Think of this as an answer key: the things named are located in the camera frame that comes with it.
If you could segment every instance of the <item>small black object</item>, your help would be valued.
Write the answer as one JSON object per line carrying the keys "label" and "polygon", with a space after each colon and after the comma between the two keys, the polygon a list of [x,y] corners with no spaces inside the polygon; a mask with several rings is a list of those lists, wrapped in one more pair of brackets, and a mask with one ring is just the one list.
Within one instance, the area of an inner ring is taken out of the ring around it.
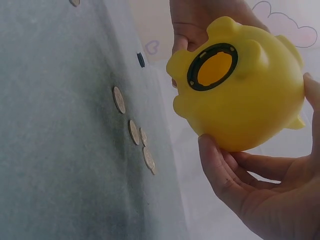
{"label": "small black object", "polygon": [[[225,54],[229,54],[232,57],[232,63],[230,66],[229,71],[224,75],[219,81],[212,83],[209,86],[203,86],[198,81],[198,73],[202,65],[212,56],[223,52]],[[187,73],[187,80],[189,86],[196,90],[196,91],[208,91],[211,90],[220,84],[222,84],[225,80],[227,80],[230,75],[234,72],[236,66],[238,64],[238,52],[234,46],[229,43],[218,43],[208,47],[207,49],[203,50],[198,54],[198,56],[193,60],[191,63],[188,73]]]}
{"label": "small black object", "polygon": [[146,67],[146,63],[145,63],[145,60],[144,60],[144,56],[142,56],[142,53],[139,52],[139,53],[136,54],[136,56],[138,57],[140,66],[141,66],[142,68],[145,68],[145,67]]}

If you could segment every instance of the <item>finger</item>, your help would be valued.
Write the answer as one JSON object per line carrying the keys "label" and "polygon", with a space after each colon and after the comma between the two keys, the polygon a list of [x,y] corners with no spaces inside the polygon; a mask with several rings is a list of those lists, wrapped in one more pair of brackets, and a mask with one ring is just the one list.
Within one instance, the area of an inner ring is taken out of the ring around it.
{"label": "finger", "polygon": [[246,171],[260,175],[269,180],[282,181],[296,158],[251,155],[234,152],[232,156]]}
{"label": "finger", "polygon": [[221,163],[226,170],[226,172],[229,174],[229,176],[232,178],[233,181],[235,181],[236,184],[238,184],[240,187],[244,188],[245,190],[252,192],[256,190],[253,186],[248,184],[247,182],[243,182],[237,174],[234,172],[234,170],[229,166],[227,161],[230,162],[233,157],[230,155],[229,152],[226,152],[220,148],[217,148],[218,154],[220,155]]}
{"label": "finger", "polygon": [[318,160],[320,157],[320,83],[315,81],[309,73],[304,74],[303,79],[305,97],[314,110],[312,119],[312,154],[316,155],[315,159]]}
{"label": "finger", "polygon": [[228,174],[214,140],[207,135],[199,138],[199,151],[203,171],[213,191],[231,210],[240,214],[249,192],[239,186]]}
{"label": "finger", "polygon": [[188,48],[188,39],[183,35],[175,34],[172,54],[174,54],[179,50],[186,50],[187,48]]}
{"label": "finger", "polygon": [[250,173],[248,173],[245,169],[243,169],[241,166],[238,165],[237,161],[234,159],[230,153],[222,150],[223,159],[225,162],[229,165],[231,170],[236,174],[236,176],[239,178],[239,180],[246,185],[252,186],[256,189],[274,189],[278,188],[279,184],[277,183],[271,183],[266,181],[260,181],[256,179],[254,176],[252,176]]}

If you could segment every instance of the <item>cloud drawing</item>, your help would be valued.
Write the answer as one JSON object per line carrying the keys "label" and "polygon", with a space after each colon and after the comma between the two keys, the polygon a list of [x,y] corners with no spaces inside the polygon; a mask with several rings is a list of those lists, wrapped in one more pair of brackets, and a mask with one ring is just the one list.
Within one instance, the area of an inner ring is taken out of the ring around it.
{"label": "cloud drawing", "polygon": [[273,12],[268,1],[261,1],[253,7],[254,14],[274,35],[286,36],[296,47],[309,48],[318,40],[317,30],[311,26],[299,26],[283,12]]}

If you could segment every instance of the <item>fingernail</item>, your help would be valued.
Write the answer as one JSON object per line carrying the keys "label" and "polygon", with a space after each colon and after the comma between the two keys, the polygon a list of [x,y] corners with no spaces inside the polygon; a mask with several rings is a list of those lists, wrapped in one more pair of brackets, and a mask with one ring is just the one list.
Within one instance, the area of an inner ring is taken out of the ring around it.
{"label": "fingernail", "polygon": [[172,79],[172,86],[176,89],[177,88],[177,82]]}
{"label": "fingernail", "polygon": [[306,72],[303,76],[312,80],[314,79],[309,72]]}

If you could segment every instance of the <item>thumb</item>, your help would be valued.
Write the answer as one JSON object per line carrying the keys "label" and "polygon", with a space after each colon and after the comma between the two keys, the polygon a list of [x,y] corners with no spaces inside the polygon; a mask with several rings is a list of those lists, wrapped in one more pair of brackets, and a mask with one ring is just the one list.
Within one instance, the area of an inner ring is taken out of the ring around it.
{"label": "thumb", "polygon": [[[174,54],[179,50],[183,50],[183,49],[186,50],[187,48],[188,48],[188,39],[183,35],[175,34],[172,54]],[[177,83],[174,79],[172,79],[172,86],[174,88],[177,88]]]}
{"label": "thumb", "polygon": [[305,97],[314,111],[312,119],[312,154],[318,158],[320,157],[320,83],[315,81],[309,73],[304,74],[303,79]]}

